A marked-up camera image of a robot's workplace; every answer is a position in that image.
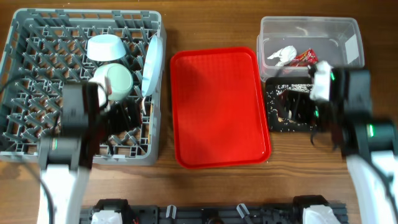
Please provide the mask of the large light blue plate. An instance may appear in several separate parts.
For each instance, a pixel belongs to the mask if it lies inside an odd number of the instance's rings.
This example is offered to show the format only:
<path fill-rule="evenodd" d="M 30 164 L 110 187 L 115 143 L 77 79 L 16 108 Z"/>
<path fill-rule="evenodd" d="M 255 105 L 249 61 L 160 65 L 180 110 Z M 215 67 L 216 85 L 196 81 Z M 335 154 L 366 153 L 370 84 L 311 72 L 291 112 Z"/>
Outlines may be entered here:
<path fill-rule="evenodd" d="M 163 39 L 153 36 L 150 40 L 142 73 L 141 92 L 143 97 L 155 92 L 162 71 Z"/>

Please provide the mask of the white napkin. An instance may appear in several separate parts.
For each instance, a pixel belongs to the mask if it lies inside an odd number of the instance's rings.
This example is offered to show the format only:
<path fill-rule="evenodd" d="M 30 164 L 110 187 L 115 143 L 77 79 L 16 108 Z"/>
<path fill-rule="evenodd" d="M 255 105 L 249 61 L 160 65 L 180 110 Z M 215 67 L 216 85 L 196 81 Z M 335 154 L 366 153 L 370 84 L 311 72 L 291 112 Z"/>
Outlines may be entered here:
<path fill-rule="evenodd" d="M 279 61 L 275 64 L 275 66 L 283 67 L 284 65 L 289 64 L 296 56 L 296 48 L 293 45 L 290 45 L 274 52 L 272 55 L 268 56 L 267 59 L 273 60 L 275 58 L 278 58 Z"/>

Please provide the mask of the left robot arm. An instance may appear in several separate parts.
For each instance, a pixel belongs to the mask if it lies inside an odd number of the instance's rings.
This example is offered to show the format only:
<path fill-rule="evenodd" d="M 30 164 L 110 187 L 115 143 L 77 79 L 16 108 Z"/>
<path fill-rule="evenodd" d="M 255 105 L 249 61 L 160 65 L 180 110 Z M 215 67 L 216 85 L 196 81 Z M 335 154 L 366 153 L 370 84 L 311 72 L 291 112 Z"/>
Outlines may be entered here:
<path fill-rule="evenodd" d="M 40 201 L 38 223 L 78 223 L 93 158 L 110 136 L 141 125 L 139 106 L 123 99 L 100 105 L 98 83 L 68 82 L 54 130 L 38 143 Z"/>

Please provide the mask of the wooden chopstick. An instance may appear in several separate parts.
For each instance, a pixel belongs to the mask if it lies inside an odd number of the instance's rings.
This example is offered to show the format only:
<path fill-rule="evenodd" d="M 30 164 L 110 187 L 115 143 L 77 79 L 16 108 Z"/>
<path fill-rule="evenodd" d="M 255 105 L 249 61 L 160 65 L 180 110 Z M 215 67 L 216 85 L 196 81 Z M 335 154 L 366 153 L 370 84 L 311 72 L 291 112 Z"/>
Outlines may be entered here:
<path fill-rule="evenodd" d="M 148 133 L 148 143 L 151 145 L 152 144 L 152 125 L 153 125 L 153 121 L 154 121 L 154 119 L 153 119 L 153 117 L 154 117 L 154 112 L 153 112 L 153 110 L 154 110 L 154 104 L 153 103 L 151 103 L 150 104 L 150 116 L 149 116 L 149 133 Z"/>

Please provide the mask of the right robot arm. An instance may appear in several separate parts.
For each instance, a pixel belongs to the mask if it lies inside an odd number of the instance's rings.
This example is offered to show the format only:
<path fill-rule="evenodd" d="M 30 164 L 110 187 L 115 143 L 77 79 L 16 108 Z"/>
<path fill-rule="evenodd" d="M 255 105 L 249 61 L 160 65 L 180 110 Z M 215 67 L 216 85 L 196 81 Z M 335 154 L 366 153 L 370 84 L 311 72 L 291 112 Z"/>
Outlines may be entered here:
<path fill-rule="evenodd" d="M 283 84 L 312 84 L 305 118 L 330 131 L 353 181 L 363 223 L 397 223 L 397 129 L 374 118 L 371 77 L 363 68 L 332 68 L 320 62 L 304 77 Z"/>

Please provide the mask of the white plastic fork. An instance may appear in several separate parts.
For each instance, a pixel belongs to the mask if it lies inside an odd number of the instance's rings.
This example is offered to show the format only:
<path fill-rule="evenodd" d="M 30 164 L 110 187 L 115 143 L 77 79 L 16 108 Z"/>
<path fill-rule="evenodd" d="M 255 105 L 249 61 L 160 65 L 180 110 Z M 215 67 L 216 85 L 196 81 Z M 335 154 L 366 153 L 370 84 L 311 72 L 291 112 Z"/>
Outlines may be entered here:
<path fill-rule="evenodd" d="M 145 106 L 145 102 L 146 102 L 146 96 L 144 96 L 143 99 L 142 99 L 142 101 L 141 101 L 141 110 L 142 110 L 143 116 L 146 116 L 146 106 Z"/>

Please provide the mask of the red snack wrapper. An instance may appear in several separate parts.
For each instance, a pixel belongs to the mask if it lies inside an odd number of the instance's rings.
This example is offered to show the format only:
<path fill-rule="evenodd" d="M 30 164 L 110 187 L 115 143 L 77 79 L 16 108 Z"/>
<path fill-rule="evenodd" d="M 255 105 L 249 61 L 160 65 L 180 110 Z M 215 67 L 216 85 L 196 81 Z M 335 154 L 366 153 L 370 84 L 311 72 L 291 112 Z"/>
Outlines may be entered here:
<path fill-rule="evenodd" d="M 296 56 L 290 63 L 290 67 L 306 67 L 318 62 L 318 57 L 313 49 L 308 49 L 304 53 Z"/>

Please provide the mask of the small light blue bowl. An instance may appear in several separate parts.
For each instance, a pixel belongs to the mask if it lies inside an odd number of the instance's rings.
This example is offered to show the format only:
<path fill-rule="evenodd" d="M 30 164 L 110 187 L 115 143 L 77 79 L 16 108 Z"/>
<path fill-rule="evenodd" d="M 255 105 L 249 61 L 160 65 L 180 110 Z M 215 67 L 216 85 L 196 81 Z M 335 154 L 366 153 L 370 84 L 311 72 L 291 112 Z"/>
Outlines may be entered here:
<path fill-rule="evenodd" d="M 87 57 L 90 60 L 106 62 L 120 59 L 125 55 L 123 42 L 116 35 L 101 34 L 88 40 Z"/>

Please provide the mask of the green bowl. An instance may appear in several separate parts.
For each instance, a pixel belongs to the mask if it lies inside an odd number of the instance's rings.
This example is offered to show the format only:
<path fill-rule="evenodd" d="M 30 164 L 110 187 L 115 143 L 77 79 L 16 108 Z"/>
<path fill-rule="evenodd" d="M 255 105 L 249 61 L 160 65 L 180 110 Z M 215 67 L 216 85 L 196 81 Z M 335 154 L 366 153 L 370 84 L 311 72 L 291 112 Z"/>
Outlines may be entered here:
<path fill-rule="evenodd" d="M 89 82 L 99 83 L 108 93 L 109 101 L 120 101 L 130 94 L 133 79 L 130 71 L 121 64 L 109 63 L 98 67 Z"/>

